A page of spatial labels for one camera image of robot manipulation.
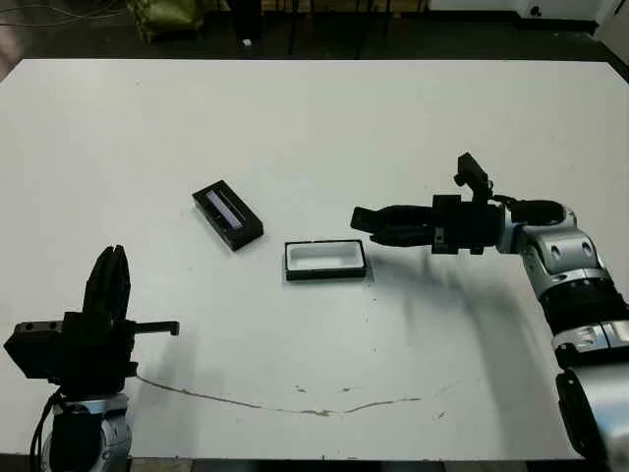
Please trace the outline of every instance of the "floor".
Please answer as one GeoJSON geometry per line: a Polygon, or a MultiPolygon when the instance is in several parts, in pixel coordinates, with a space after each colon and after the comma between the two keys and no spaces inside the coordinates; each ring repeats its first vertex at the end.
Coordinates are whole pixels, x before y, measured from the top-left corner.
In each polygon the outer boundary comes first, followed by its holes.
{"type": "MultiPolygon", "coordinates": [[[[38,8],[6,12],[35,0],[0,0],[0,81],[27,57],[114,57],[186,59],[537,59],[608,62],[627,82],[629,68],[587,32],[565,29],[523,29],[504,16],[442,15],[387,18],[382,14],[267,13],[262,39],[244,47],[229,14],[207,16],[199,37],[180,35],[147,45],[136,32],[121,0],[107,3],[97,20],[75,19],[56,27],[4,26],[11,23],[67,22],[38,8]]],[[[85,0],[58,0],[72,12],[103,9],[85,0]]],[[[265,470],[378,470],[390,472],[548,472],[596,471],[585,462],[525,463],[352,463],[227,460],[134,460],[131,470],[172,472],[245,472],[265,470]]],[[[0,469],[26,471],[23,456],[0,455],[0,469]]]]}

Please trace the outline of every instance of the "table surface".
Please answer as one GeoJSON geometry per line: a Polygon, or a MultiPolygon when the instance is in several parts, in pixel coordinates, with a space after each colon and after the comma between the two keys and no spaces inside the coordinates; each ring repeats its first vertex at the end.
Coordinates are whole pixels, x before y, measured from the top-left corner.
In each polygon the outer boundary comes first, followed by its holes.
{"type": "MultiPolygon", "coordinates": [[[[24,61],[0,83],[0,338],[79,309],[119,243],[128,317],[181,322],[136,339],[134,456],[574,457],[519,258],[349,220],[459,192],[470,151],[500,193],[575,209],[627,294],[627,130],[603,63],[24,61]],[[264,223],[237,253],[191,198],[219,179],[264,223]],[[357,237],[364,280],[284,280],[285,241],[357,237]]],[[[53,385],[2,359],[0,450],[25,452],[53,385]]]]}

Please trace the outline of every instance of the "black cable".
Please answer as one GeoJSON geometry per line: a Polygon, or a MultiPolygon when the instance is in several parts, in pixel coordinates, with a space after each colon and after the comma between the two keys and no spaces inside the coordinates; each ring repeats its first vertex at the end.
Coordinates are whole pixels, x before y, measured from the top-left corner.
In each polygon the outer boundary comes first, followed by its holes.
{"type": "Polygon", "coordinates": [[[46,422],[46,418],[48,414],[50,414],[50,410],[57,403],[61,402],[61,387],[57,389],[46,401],[46,404],[43,407],[43,411],[41,412],[41,418],[39,418],[39,422],[35,427],[35,431],[32,435],[32,440],[30,441],[30,451],[29,451],[29,468],[31,472],[40,472],[41,471],[41,435],[43,433],[43,425],[46,422]]]}

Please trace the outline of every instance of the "dark floor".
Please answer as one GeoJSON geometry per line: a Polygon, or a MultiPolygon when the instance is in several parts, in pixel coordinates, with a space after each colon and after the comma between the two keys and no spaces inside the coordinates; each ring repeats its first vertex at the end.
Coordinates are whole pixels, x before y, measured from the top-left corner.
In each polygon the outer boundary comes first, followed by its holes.
{"type": "MultiPolygon", "coordinates": [[[[0,10],[7,3],[8,7],[20,6],[23,1],[0,0],[0,10]]],[[[59,2],[75,12],[86,10],[84,0],[59,2]]],[[[267,13],[262,18],[262,39],[246,48],[234,33],[230,15],[222,13],[208,15],[198,37],[184,34],[147,45],[140,39],[131,14],[117,10],[123,6],[112,6],[111,11],[117,12],[112,17],[78,20],[55,28],[0,26],[0,79],[25,57],[113,57],[606,61],[629,81],[629,68],[589,33],[522,29],[508,18],[476,16],[473,21],[453,21],[442,15],[387,18],[383,14],[315,14],[293,20],[288,14],[267,13]]],[[[0,23],[65,19],[34,9],[0,13],[0,23]]]]}

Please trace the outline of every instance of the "cable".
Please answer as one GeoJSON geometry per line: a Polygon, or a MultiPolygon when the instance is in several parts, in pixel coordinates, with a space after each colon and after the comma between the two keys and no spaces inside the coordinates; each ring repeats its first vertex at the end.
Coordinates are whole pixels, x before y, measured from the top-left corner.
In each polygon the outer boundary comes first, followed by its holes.
{"type": "Polygon", "coordinates": [[[41,470],[41,435],[43,433],[43,425],[46,422],[46,418],[52,410],[52,407],[61,401],[61,387],[57,389],[46,401],[46,404],[43,407],[43,411],[41,412],[41,418],[39,418],[39,422],[35,427],[35,431],[32,435],[32,440],[30,441],[30,451],[29,451],[29,468],[31,472],[39,472],[41,470]]]}
{"type": "Polygon", "coordinates": [[[34,5],[25,5],[24,7],[14,7],[14,8],[7,8],[4,10],[0,10],[0,13],[5,13],[5,12],[11,12],[11,11],[16,11],[16,10],[22,10],[25,8],[44,8],[44,9],[48,9],[48,10],[52,10],[54,12],[57,13],[61,13],[63,15],[67,15],[70,17],[73,17],[71,20],[65,20],[63,22],[56,22],[56,23],[0,23],[0,27],[27,27],[27,28],[46,28],[46,27],[60,27],[63,25],[68,25],[70,23],[74,23],[74,22],[79,22],[81,20],[90,20],[90,19],[102,19],[102,18],[110,18],[110,17],[115,17],[118,16],[120,14],[123,13],[124,10],[126,10],[125,7],[119,9],[119,10],[114,10],[114,11],[110,11],[109,8],[116,2],[116,0],[111,0],[109,3],[107,3],[106,6],[99,8],[97,10],[85,13],[84,15],[78,15],[76,13],[72,13],[66,10],[62,10],[60,8],[56,8],[56,7],[51,7],[49,5],[39,5],[39,4],[34,4],[34,5]],[[100,13],[105,13],[105,12],[111,12],[110,14],[107,15],[98,15],[100,13]]]}

